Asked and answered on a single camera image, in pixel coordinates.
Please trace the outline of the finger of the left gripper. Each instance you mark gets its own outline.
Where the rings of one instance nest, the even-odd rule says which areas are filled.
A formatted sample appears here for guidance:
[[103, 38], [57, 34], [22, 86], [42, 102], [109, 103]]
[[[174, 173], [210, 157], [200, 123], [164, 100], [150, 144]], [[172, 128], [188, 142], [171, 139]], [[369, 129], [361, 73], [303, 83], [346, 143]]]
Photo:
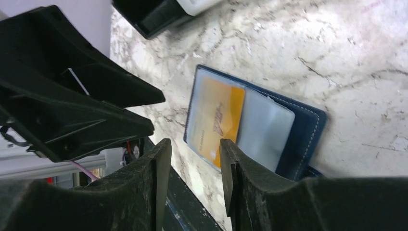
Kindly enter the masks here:
[[53, 162], [77, 160], [153, 133], [150, 120], [43, 80], [2, 80], [4, 124]]
[[1, 21], [0, 83], [47, 97], [89, 96], [121, 108], [166, 100], [93, 47], [56, 5]]

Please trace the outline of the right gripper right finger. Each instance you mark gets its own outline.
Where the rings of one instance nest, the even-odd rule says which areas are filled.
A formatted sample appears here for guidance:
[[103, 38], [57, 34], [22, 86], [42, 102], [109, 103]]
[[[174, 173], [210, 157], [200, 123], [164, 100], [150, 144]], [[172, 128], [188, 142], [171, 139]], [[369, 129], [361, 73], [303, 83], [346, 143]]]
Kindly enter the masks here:
[[286, 179], [220, 141], [226, 213], [235, 231], [405, 231], [408, 179]]

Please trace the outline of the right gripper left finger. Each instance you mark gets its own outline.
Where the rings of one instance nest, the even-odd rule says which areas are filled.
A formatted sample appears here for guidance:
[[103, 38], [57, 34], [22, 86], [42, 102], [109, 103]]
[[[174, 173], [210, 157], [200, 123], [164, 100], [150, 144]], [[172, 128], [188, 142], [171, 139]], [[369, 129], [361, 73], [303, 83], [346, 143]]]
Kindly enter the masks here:
[[163, 139], [139, 159], [85, 187], [44, 180], [0, 182], [3, 231], [160, 231], [172, 146]]

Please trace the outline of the blue leather card holder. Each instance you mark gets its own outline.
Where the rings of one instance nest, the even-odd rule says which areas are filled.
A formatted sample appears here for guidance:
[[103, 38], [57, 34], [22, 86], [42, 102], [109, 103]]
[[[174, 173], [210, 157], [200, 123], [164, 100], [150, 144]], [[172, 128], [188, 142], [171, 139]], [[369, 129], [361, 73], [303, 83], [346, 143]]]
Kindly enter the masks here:
[[248, 157], [289, 180], [320, 176], [309, 162], [327, 122], [326, 112], [202, 64], [195, 70], [191, 98], [194, 85], [202, 75], [244, 86], [245, 99], [237, 139], [233, 143]]

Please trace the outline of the left black plastic bin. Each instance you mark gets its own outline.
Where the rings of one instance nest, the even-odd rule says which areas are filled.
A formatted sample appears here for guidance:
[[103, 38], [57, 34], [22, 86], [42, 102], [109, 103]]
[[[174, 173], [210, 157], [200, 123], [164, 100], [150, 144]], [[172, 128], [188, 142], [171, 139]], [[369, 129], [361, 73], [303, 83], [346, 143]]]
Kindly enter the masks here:
[[112, 6], [148, 40], [192, 18], [176, 0], [112, 0]]

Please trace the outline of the white plastic bin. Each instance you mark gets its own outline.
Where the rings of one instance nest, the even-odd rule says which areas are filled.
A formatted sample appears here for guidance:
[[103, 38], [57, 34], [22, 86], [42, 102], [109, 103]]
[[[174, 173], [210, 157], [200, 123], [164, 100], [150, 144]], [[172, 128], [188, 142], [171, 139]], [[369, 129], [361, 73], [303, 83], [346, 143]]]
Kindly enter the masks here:
[[222, 0], [177, 0], [182, 9], [191, 16], [196, 16], [220, 2]]

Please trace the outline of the black metal base rail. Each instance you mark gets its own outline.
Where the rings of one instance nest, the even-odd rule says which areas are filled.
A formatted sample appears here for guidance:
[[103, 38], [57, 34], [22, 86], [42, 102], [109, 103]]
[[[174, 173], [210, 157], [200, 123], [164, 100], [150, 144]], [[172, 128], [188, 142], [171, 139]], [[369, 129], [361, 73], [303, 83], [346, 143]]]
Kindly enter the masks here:
[[221, 226], [171, 167], [164, 207], [164, 231], [220, 231]]

